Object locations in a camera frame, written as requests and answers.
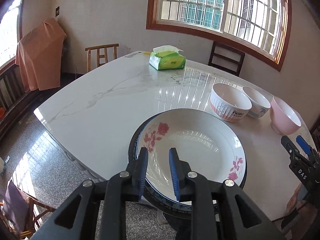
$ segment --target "tissue pack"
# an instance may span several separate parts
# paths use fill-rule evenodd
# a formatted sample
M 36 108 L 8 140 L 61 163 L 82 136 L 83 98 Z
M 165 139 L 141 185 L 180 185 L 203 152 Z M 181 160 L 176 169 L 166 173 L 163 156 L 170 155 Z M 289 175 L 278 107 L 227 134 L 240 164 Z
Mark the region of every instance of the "tissue pack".
M 182 50 L 170 45 L 154 48 L 149 63 L 157 70 L 184 69 L 186 58 L 179 51 Z

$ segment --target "bolt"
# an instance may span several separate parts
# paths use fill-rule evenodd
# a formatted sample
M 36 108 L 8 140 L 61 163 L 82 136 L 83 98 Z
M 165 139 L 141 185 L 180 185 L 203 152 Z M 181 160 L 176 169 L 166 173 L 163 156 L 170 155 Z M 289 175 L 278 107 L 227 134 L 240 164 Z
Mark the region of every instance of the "bolt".
M 90 187 L 92 185 L 92 181 L 91 180 L 85 180 L 83 183 L 82 183 L 82 186 L 84 187 Z
M 189 178 L 195 178 L 196 176 L 198 176 L 198 174 L 195 171 L 188 172 L 188 177 Z
M 232 187 L 235 182 L 232 180 L 232 179 L 227 179 L 224 184 L 227 186 L 227 187 Z
M 130 175 L 130 173 L 127 172 L 127 171 L 121 171 L 121 172 L 120 172 L 120 177 L 121 177 L 121 178 L 126 178 L 126 177 L 128 177 L 129 175 Z

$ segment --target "pink bowl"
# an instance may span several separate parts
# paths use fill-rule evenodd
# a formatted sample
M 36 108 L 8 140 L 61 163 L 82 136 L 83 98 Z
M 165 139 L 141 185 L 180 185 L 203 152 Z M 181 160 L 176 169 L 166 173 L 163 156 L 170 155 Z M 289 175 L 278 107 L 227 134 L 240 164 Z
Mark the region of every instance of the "pink bowl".
M 273 97 L 270 109 L 271 127 L 276 133 L 290 135 L 301 127 L 301 121 L 282 99 Z

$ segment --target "white floral plate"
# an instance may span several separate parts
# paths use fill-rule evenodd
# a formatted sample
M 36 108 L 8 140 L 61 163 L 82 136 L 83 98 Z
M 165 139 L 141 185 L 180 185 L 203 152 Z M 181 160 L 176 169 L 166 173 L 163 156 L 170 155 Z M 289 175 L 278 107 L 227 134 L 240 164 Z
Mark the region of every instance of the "white floral plate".
M 147 181 L 175 202 L 168 155 L 172 147 L 180 160 L 209 180 L 232 179 L 240 185 L 244 178 L 246 162 L 237 135 L 223 121 L 203 111 L 184 108 L 159 114 L 141 131 L 137 151 L 141 147 L 149 151 Z

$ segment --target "white marble table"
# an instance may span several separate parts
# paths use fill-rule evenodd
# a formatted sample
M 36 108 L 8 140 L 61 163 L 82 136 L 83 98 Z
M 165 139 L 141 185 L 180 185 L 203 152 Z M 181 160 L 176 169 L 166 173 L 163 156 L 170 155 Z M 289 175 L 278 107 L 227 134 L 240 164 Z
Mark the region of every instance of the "white marble table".
M 229 73 L 190 60 L 185 70 L 157 71 L 149 56 L 134 52 L 95 69 L 45 101 L 35 114 L 68 156 L 83 169 L 104 179 L 128 163 L 128 146 L 135 130 L 149 117 L 174 108 L 194 108 L 213 114 L 211 87 L 227 82 L 238 89 L 263 89 Z M 315 147 L 308 129 L 297 135 Z M 240 139 L 247 160 L 244 191 L 271 219 L 283 215 L 299 184 L 288 165 L 281 136 L 270 126 L 269 112 L 260 119 L 244 117 L 226 124 Z

